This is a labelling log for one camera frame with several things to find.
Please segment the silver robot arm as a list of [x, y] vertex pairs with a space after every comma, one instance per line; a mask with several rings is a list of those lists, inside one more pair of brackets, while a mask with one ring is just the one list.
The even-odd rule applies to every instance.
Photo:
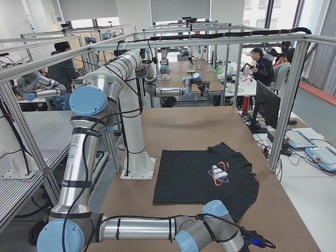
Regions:
[[184, 96], [190, 95], [192, 86], [196, 85], [203, 96], [209, 87], [209, 82], [203, 81], [202, 76], [194, 70], [191, 70], [189, 76], [182, 78], [183, 85], [179, 88], [159, 87], [151, 61], [146, 58], [144, 50], [122, 53], [113, 61], [86, 74], [85, 83], [88, 86], [103, 87], [103, 91], [111, 99], [116, 97], [118, 90], [129, 88], [139, 100], [139, 111], [143, 108], [141, 89], [153, 97]]
[[38, 251], [84, 251], [106, 239], [168, 240], [177, 242], [182, 251], [200, 251], [212, 242], [224, 251], [245, 249], [243, 233], [220, 201], [208, 203], [206, 212], [195, 217], [108, 217], [93, 213], [89, 207], [98, 142], [123, 98], [127, 99], [125, 113], [130, 116], [125, 129], [131, 132], [133, 147], [127, 166], [142, 177], [149, 177], [154, 168], [153, 159], [144, 150], [135, 81], [144, 77], [139, 71], [96, 71], [86, 76], [86, 86], [71, 95], [73, 130], [60, 198], [38, 236]]

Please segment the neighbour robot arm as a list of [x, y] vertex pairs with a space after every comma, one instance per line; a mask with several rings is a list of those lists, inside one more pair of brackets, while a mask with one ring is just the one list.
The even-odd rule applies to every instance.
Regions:
[[27, 101], [45, 97], [60, 97], [67, 91], [63, 84], [43, 76], [39, 71], [19, 77], [16, 81], [19, 94]]

